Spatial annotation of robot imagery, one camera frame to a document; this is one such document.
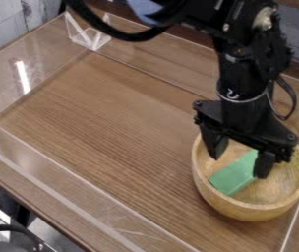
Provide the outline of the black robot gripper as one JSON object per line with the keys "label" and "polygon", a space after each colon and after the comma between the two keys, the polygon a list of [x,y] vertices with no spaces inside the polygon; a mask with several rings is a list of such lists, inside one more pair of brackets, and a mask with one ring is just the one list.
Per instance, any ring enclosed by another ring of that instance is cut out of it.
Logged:
{"label": "black robot gripper", "polygon": [[254,177],[266,179],[276,162],[290,162],[298,137],[266,107],[266,101],[232,103],[227,100],[197,100],[194,123],[210,156],[219,160],[229,140],[258,150]]}

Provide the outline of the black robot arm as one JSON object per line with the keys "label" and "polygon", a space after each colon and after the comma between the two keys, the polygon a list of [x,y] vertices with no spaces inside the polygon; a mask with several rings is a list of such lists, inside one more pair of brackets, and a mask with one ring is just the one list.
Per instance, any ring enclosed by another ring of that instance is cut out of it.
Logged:
{"label": "black robot arm", "polygon": [[213,37],[219,62],[214,101],[193,104],[195,124],[213,158],[232,140],[254,148],[253,176],[265,178],[289,162],[298,137],[282,124],[292,116],[273,103],[274,87],[297,96],[281,77],[292,49],[280,25],[274,0],[127,0],[139,19],[154,27],[186,25]]}

